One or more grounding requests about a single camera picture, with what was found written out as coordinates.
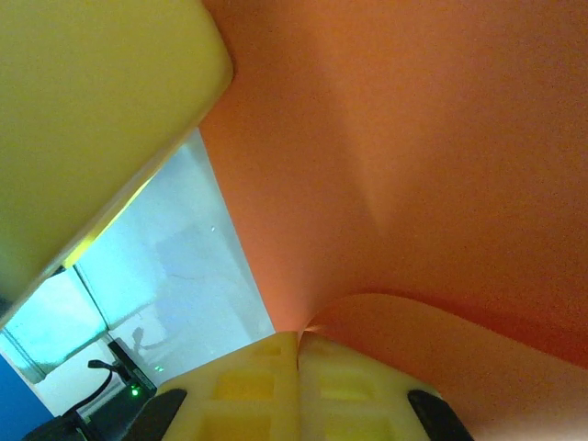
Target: yellow plastic part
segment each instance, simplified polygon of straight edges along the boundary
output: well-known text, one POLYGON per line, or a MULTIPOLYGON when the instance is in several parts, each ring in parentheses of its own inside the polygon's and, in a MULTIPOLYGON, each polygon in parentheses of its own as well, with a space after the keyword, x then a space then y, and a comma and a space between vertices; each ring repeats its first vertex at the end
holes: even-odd
POLYGON ((187 396, 164 441, 299 441, 297 344, 274 334, 166 382, 187 396))
POLYGON ((274 334, 166 382, 158 394, 187 396, 164 441, 429 440, 407 399, 429 385, 316 334, 297 343, 274 334))
POLYGON ((303 441, 429 441, 407 399, 431 386, 358 352, 306 333, 300 343, 303 441))
POLYGON ((232 65, 196 0, 5 0, 0 60, 6 305, 101 233, 202 120, 232 65))

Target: orange fabric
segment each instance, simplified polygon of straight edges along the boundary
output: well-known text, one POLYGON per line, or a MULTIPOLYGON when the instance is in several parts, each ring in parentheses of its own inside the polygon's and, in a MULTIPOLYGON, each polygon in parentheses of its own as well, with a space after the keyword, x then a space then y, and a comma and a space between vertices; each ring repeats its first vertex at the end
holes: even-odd
POLYGON ((202 125, 278 330, 388 292, 588 367, 588 3, 208 0, 202 125))

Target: black cable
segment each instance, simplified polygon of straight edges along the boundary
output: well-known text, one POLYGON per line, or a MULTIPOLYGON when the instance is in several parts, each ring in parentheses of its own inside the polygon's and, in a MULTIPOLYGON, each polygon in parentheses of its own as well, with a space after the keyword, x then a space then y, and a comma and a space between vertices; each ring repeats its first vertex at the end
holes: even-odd
POLYGON ((88 367, 92 368, 92 369, 99 369, 99 368, 107 369, 108 370, 107 379, 104 380, 104 382, 100 385, 100 387, 98 389, 96 389, 96 391, 94 393, 92 393, 87 398, 84 398, 83 400, 81 400, 80 402, 75 404, 71 409, 69 409, 63 415, 67 415, 68 413, 76 412, 78 409, 86 406, 87 404, 89 404, 90 402, 92 402, 93 400, 98 398, 98 396, 102 392, 104 392, 104 390, 108 387, 108 384, 112 380, 112 373, 116 372, 116 369, 113 366, 109 365, 108 363, 105 363, 104 361, 100 361, 100 360, 88 361, 88 367))

